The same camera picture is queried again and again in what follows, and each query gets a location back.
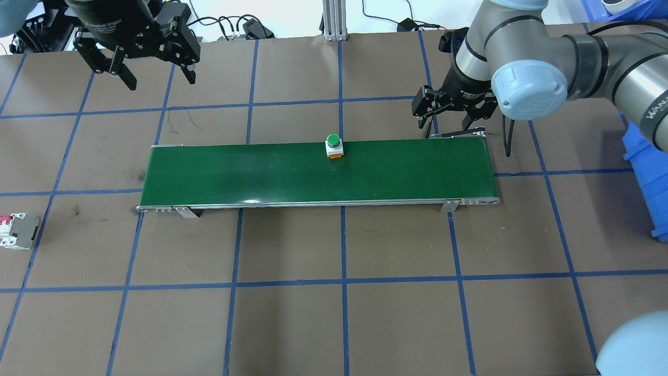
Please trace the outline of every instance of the blue tape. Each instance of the blue tape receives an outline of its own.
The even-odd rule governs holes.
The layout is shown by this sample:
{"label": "blue tape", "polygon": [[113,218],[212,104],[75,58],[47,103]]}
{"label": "blue tape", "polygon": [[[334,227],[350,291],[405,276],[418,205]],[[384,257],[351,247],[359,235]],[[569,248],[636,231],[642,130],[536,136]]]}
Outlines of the blue tape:
{"label": "blue tape", "polygon": [[587,341],[589,342],[589,349],[591,351],[592,358],[596,362],[598,357],[598,352],[596,350],[596,345],[594,343],[594,336],[591,333],[591,327],[589,326],[589,318],[587,317],[587,311],[585,309],[585,302],[582,299],[582,293],[580,291],[580,284],[578,283],[577,274],[575,273],[575,267],[573,265],[573,260],[570,256],[570,250],[568,248],[568,242],[566,240],[566,232],[564,231],[563,223],[561,222],[561,215],[559,214],[559,209],[556,205],[556,199],[554,198],[554,191],[552,190],[552,183],[550,182],[550,175],[548,174],[547,168],[545,167],[545,160],[543,159],[542,151],[540,148],[540,143],[538,141],[538,135],[536,134],[536,129],[534,128],[534,123],[529,121],[529,129],[531,131],[531,137],[533,138],[534,144],[536,146],[536,152],[538,153],[538,160],[540,161],[540,168],[542,169],[545,185],[547,186],[548,195],[550,196],[550,203],[552,204],[552,210],[554,212],[554,218],[556,220],[556,226],[559,230],[559,236],[561,238],[561,244],[564,248],[564,255],[566,256],[566,262],[568,264],[568,270],[570,271],[571,279],[573,282],[573,288],[575,290],[575,297],[578,301],[578,307],[580,308],[580,315],[582,316],[582,324],[584,325],[584,331],[587,334]]}
{"label": "blue tape", "polygon": [[141,193],[141,188],[130,188],[130,189],[90,189],[84,191],[56,191],[56,196],[66,196],[66,195],[117,195],[124,193]]}
{"label": "blue tape", "polygon": [[489,280],[543,280],[550,278],[570,278],[570,273],[527,273],[527,274],[491,274],[477,276],[462,276],[465,281]]}
{"label": "blue tape", "polygon": [[324,104],[324,103],[339,103],[338,99],[315,99],[315,100],[293,100],[290,102],[260,102],[253,103],[254,107],[268,107],[268,106],[294,106],[297,104]]}
{"label": "blue tape", "polygon": [[174,79],[174,69],[176,66],[172,65],[172,69],[169,72],[169,79],[167,80],[167,90],[165,90],[165,97],[162,101],[162,108],[160,109],[160,121],[158,122],[158,130],[156,131],[156,140],[153,142],[153,145],[160,143],[160,136],[162,135],[162,126],[165,121],[165,113],[167,112],[167,103],[169,103],[169,94],[172,91],[172,80]]}
{"label": "blue tape", "polygon": [[157,290],[204,290],[211,288],[231,288],[230,282],[193,283],[193,284],[144,284],[128,286],[129,291],[157,291]]}
{"label": "blue tape", "polygon": [[343,138],[343,44],[341,41],[337,41],[337,63],[339,68],[339,137],[345,140]]}
{"label": "blue tape", "polygon": [[30,119],[30,118],[58,118],[62,116],[78,116],[78,112],[61,112],[58,114],[25,114],[25,115],[7,115],[0,116],[2,120],[9,119]]}
{"label": "blue tape", "polygon": [[374,278],[348,278],[348,284],[369,283],[410,283],[410,282],[454,282],[457,276],[420,276],[420,277],[374,277]]}
{"label": "blue tape", "polygon": [[251,143],[251,127],[253,126],[253,100],[255,99],[255,76],[257,73],[257,50],[260,46],[259,39],[255,40],[253,51],[253,70],[250,75],[250,96],[248,98],[248,124],[246,125],[246,145]]}
{"label": "blue tape", "polygon": [[341,307],[343,311],[343,374],[350,376],[350,346],[348,337],[348,260],[346,244],[345,206],[341,207]]}
{"label": "blue tape", "polygon": [[519,176],[542,176],[542,173],[539,172],[525,172],[525,173],[496,173],[495,177],[519,177]]}
{"label": "blue tape", "polygon": [[452,242],[452,254],[455,261],[457,273],[457,288],[462,306],[462,321],[464,324],[464,337],[466,338],[466,352],[468,353],[468,365],[471,375],[476,376],[476,361],[473,357],[473,343],[471,341],[471,330],[468,322],[468,310],[466,308],[466,295],[464,294],[464,280],[462,278],[462,267],[459,260],[459,249],[457,247],[457,233],[455,232],[455,221],[452,213],[448,213],[448,224],[450,225],[450,241]]}
{"label": "blue tape", "polygon": [[342,284],[343,280],[289,280],[289,281],[266,281],[266,282],[237,282],[237,288],[253,288],[253,287],[277,287],[277,286],[320,286]]}
{"label": "blue tape", "polygon": [[341,101],[344,103],[348,102],[381,102],[384,100],[407,100],[413,99],[412,96],[374,96],[369,98],[342,98]]}
{"label": "blue tape", "polygon": [[[422,30],[417,31],[417,36],[420,37],[420,49],[422,50],[422,60],[424,61],[424,70],[427,74],[427,85],[433,87],[432,85],[432,73],[429,68],[429,60],[427,59],[427,49],[424,45],[424,38],[422,36]],[[438,129],[438,119],[434,116],[434,132],[440,134],[441,131]]]}
{"label": "blue tape", "polygon": [[139,237],[142,232],[142,223],[144,222],[144,213],[139,213],[137,219],[137,227],[134,231],[134,240],[132,242],[132,251],[130,252],[130,262],[128,263],[128,272],[126,273],[126,281],[123,286],[123,297],[121,297],[121,307],[118,310],[118,319],[116,320],[116,329],[114,330],[114,339],[112,340],[112,350],[109,354],[109,362],[107,363],[107,376],[112,376],[112,369],[114,368],[114,360],[116,358],[116,349],[118,347],[118,337],[121,333],[121,326],[123,324],[123,316],[125,315],[125,306],[128,301],[128,286],[132,279],[132,270],[134,268],[134,259],[137,256],[137,246],[139,245]]}
{"label": "blue tape", "polygon": [[616,174],[632,173],[633,169],[595,169],[595,170],[572,170],[572,171],[546,171],[549,176],[555,175],[591,175],[591,174]]}
{"label": "blue tape", "polygon": [[234,104],[207,104],[204,106],[172,106],[167,108],[168,111],[188,111],[188,110],[210,110],[213,108],[238,108],[248,107],[248,103],[234,103]]}
{"label": "blue tape", "polygon": [[104,110],[104,111],[83,111],[81,115],[108,115],[108,114],[134,114],[139,112],[160,112],[162,107],[159,108],[137,108],[129,110]]}
{"label": "blue tape", "polygon": [[[86,87],[86,92],[83,95],[83,99],[81,100],[81,107],[83,108],[86,105],[86,100],[88,99],[88,94],[90,93],[90,88],[93,85],[93,79],[94,79],[94,74],[91,73],[90,79],[88,80],[88,86]],[[42,224],[41,227],[39,228],[39,232],[37,233],[37,237],[35,239],[35,245],[33,247],[33,251],[30,253],[30,261],[28,261],[28,269],[25,271],[25,274],[23,275],[23,283],[21,285],[21,290],[19,291],[19,295],[16,298],[16,303],[14,304],[14,309],[11,313],[11,318],[9,319],[9,324],[7,325],[7,331],[5,331],[5,336],[3,338],[2,345],[0,346],[0,363],[2,362],[3,357],[5,356],[5,351],[7,350],[7,343],[9,342],[9,336],[11,334],[11,330],[14,327],[14,322],[16,321],[16,316],[19,312],[19,307],[21,306],[21,301],[23,300],[23,295],[25,294],[25,288],[27,287],[28,284],[28,279],[30,278],[30,273],[32,272],[33,266],[35,265],[35,258],[37,257],[37,251],[39,250],[39,245],[41,243],[42,235],[44,234],[44,228],[46,227],[47,220],[49,219],[49,214],[51,213],[51,206],[53,205],[53,200],[55,199],[55,192],[58,190],[58,185],[60,184],[60,179],[63,176],[63,170],[65,169],[65,164],[67,163],[67,157],[69,156],[69,151],[72,148],[72,143],[74,142],[74,136],[77,132],[77,128],[79,126],[79,121],[81,120],[81,116],[77,116],[76,121],[74,122],[74,126],[72,127],[72,132],[69,136],[69,140],[67,142],[67,148],[65,148],[65,154],[63,155],[63,160],[60,164],[60,168],[58,169],[58,175],[55,178],[55,183],[53,184],[53,190],[51,191],[51,197],[49,198],[49,203],[47,204],[46,211],[44,212],[44,216],[42,217]]]}
{"label": "blue tape", "polygon": [[232,285],[230,290],[230,306],[227,311],[227,334],[225,335],[225,354],[222,362],[222,374],[230,373],[230,354],[232,352],[232,322],[234,321],[234,304],[236,302],[236,285],[239,273],[239,256],[241,253],[241,229],[244,221],[244,209],[239,209],[236,221],[236,241],[234,244],[234,264],[232,265]]}
{"label": "blue tape", "polygon": [[0,197],[20,197],[20,196],[50,196],[53,192],[5,192],[0,193]]}
{"label": "blue tape", "polygon": [[91,291],[123,291],[124,286],[70,286],[70,287],[27,287],[24,292],[91,292]]}
{"label": "blue tape", "polygon": [[9,96],[11,95],[11,91],[14,90],[14,85],[16,85],[16,80],[18,80],[19,78],[19,74],[21,73],[21,69],[23,68],[23,63],[25,62],[26,56],[27,54],[23,54],[23,57],[19,62],[19,66],[18,68],[16,68],[16,73],[14,73],[14,78],[11,80],[11,84],[9,85],[9,88],[7,89],[7,94],[5,95],[5,99],[2,101],[2,106],[0,106],[0,115],[2,115],[3,111],[5,110],[7,102],[9,101]]}
{"label": "blue tape", "polygon": [[654,276],[668,274],[668,269],[648,270],[613,270],[606,272],[575,272],[578,277],[611,277],[611,276]]}

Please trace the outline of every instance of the gray circuit breaker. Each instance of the gray circuit breaker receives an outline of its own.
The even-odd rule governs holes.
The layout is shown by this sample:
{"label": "gray circuit breaker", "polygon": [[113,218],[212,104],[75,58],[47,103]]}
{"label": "gray circuit breaker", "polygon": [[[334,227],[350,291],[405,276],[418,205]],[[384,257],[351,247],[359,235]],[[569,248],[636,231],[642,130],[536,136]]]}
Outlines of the gray circuit breaker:
{"label": "gray circuit breaker", "polygon": [[26,213],[0,215],[0,246],[10,250],[33,247],[39,219]]}

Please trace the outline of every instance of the metal bracket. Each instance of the metal bracket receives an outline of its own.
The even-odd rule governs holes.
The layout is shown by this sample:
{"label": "metal bracket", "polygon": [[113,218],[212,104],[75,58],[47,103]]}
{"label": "metal bracket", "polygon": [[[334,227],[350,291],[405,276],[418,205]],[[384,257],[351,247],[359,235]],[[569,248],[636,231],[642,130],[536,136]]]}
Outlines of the metal bracket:
{"label": "metal bracket", "polygon": [[462,203],[462,200],[447,200],[443,203],[441,213],[452,213],[457,210],[457,207]]}
{"label": "metal bracket", "polygon": [[498,197],[481,197],[475,199],[452,199],[443,203],[441,213],[453,213],[459,206],[473,205],[495,205],[499,203]]}
{"label": "metal bracket", "polygon": [[187,206],[174,206],[174,211],[179,213],[183,218],[196,219],[200,217],[200,213],[195,213]]}

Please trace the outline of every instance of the conveyor belt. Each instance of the conveyor belt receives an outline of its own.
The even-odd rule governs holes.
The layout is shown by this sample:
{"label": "conveyor belt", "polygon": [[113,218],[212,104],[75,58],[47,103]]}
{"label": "conveyor belt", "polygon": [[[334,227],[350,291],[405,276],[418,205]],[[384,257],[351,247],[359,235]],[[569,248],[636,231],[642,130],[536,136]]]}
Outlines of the conveyor belt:
{"label": "conveyor belt", "polygon": [[499,201],[483,136],[344,143],[154,147],[140,211]]}

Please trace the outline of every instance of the black cable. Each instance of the black cable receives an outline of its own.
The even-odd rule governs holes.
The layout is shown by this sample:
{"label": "black cable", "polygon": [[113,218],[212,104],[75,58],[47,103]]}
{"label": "black cable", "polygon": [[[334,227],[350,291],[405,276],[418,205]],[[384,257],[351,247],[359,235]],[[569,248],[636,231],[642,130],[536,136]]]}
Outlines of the black cable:
{"label": "black cable", "polygon": [[230,24],[230,30],[232,31],[232,33],[234,33],[234,26],[232,26],[232,21],[230,21],[230,18],[229,18],[229,17],[225,17],[225,16],[223,16],[223,15],[221,15],[220,17],[218,17],[218,20],[219,20],[219,21],[222,21],[223,19],[227,20],[227,22]]}
{"label": "black cable", "polygon": [[430,29],[440,29],[441,27],[443,27],[443,26],[441,26],[441,25],[439,25],[439,24],[437,24],[437,23],[427,23],[427,22],[424,22],[424,21],[416,21],[416,20],[413,20],[413,22],[415,22],[415,23],[420,22],[420,24],[419,24],[418,26],[420,26],[420,27],[428,27],[428,28],[430,28]]}
{"label": "black cable", "polygon": [[640,26],[649,26],[649,27],[655,27],[661,31],[664,31],[665,33],[668,33],[668,26],[663,25],[662,23],[656,22],[656,21],[622,21],[622,22],[616,22],[616,23],[611,23],[609,25],[605,25],[602,27],[599,27],[596,30],[592,30],[587,33],[587,35],[595,35],[600,32],[614,29],[616,27],[621,27],[621,26],[628,26],[628,25],[640,25]]}
{"label": "black cable", "polygon": [[378,16],[376,16],[376,15],[368,15],[367,12],[366,12],[366,10],[364,9],[364,0],[362,0],[362,14],[364,14],[364,15],[367,16],[368,18],[384,19],[385,21],[394,22],[394,23],[396,23],[397,25],[399,25],[399,23],[398,23],[397,21],[393,20],[393,19],[389,19],[389,18],[385,18],[385,17],[378,17]]}
{"label": "black cable", "polygon": [[239,31],[239,23],[241,22],[241,20],[242,20],[242,19],[243,19],[243,20],[247,20],[248,17],[255,18],[255,21],[258,21],[258,22],[260,23],[260,25],[263,25],[263,24],[262,24],[262,21],[260,21],[260,19],[259,19],[258,17],[255,17],[255,16],[252,15],[252,14],[235,15],[234,17],[238,17],[238,18],[239,18],[239,19],[237,19],[237,21],[236,21],[236,30],[237,30],[237,31]]}
{"label": "black cable", "polygon": [[197,11],[195,10],[195,6],[192,4],[192,0],[188,0],[188,2],[190,3],[190,8],[192,9],[193,14],[195,14],[195,18],[199,18],[200,15],[197,14]]}
{"label": "black cable", "polygon": [[[212,19],[215,22],[203,23],[202,21],[204,21],[205,19]],[[188,26],[194,25],[195,23],[198,23],[198,22],[201,23],[204,26],[211,26],[211,25],[218,24],[218,26],[220,27],[220,32],[222,32],[222,36],[225,38],[225,40],[227,40],[227,41],[230,40],[230,38],[227,37],[227,33],[225,32],[225,27],[223,27],[222,22],[220,22],[219,18],[213,18],[213,17],[198,18],[198,19],[194,20],[193,22],[189,23]]]}
{"label": "black cable", "polygon": [[[205,19],[212,19],[212,20],[214,20],[215,22],[212,22],[212,23],[204,23],[204,22],[202,22],[202,21],[204,21]],[[220,20],[217,19],[217,18],[215,18],[215,17],[202,17],[202,18],[198,18],[198,19],[194,20],[193,22],[188,23],[188,26],[192,26],[192,25],[194,25],[195,23],[198,23],[198,22],[199,22],[200,24],[202,24],[203,26],[211,26],[211,25],[215,25],[215,24],[217,24],[217,23],[220,23]]]}
{"label": "black cable", "polygon": [[24,44],[27,44],[34,52],[45,52],[44,47],[42,46],[39,41],[37,41],[36,37],[32,35],[32,32],[30,29],[28,29],[25,25],[16,32],[16,35],[23,41]]}
{"label": "black cable", "polygon": [[411,11],[411,19],[413,19],[413,5],[411,5],[410,0],[406,0],[406,3],[408,3],[408,9]]}
{"label": "black cable", "polygon": [[501,122],[501,131],[503,132],[503,146],[506,149],[506,157],[510,157],[510,150],[512,148],[512,131],[515,127],[515,120],[510,119],[510,128],[508,128],[508,140],[506,140],[506,115],[503,116]]}

